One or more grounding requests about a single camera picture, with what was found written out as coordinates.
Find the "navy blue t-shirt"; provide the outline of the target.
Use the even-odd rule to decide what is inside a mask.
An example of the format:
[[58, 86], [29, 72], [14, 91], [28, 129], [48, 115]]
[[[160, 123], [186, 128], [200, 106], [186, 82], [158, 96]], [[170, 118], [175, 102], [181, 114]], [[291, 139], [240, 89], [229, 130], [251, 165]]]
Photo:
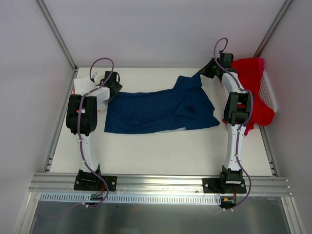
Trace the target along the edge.
[[218, 126], [214, 106], [202, 89], [199, 73], [179, 76], [171, 89], [149, 93], [120, 92], [108, 105], [104, 131], [150, 134]]

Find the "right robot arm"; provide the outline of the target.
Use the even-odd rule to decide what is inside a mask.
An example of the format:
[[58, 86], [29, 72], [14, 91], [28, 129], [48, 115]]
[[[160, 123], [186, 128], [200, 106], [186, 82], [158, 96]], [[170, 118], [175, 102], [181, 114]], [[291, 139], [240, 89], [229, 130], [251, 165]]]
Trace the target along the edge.
[[246, 90], [232, 68], [234, 56], [219, 52], [218, 58], [212, 58], [199, 73], [208, 78], [217, 76], [225, 87], [228, 97], [223, 119], [227, 124], [228, 143], [225, 163], [218, 178], [204, 178], [205, 193], [245, 194], [246, 185], [242, 169], [242, 145], [247, 124], [253, 112], [253, 95]]

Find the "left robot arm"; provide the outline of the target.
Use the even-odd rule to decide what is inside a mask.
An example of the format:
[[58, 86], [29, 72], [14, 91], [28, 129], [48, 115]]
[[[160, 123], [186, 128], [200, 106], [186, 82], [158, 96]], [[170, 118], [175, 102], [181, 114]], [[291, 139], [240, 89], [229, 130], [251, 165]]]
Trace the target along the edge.
[[98, 112], [119, 93], [122, 85], [118, 72], [95, 72], [92, 78], [74, 80], [74, 91], [69, 97], [66, 127], [74, 135], [81, 166], [76, 176], [76, 191], [115, 191], [116, 176], [102, 176], [96, 154], [94, 133], [98, 124]]

